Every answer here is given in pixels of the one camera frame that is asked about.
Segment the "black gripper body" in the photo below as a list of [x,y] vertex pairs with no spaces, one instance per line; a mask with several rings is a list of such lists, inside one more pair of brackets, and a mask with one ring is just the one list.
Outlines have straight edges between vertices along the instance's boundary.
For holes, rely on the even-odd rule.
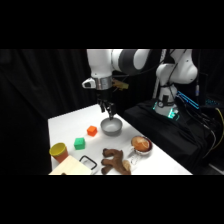
[[111,88],[106,90],[97,90],[96,96],[97,96],[97,103],[99,105],[109,105],[112,103],[112,92],[113,90]]

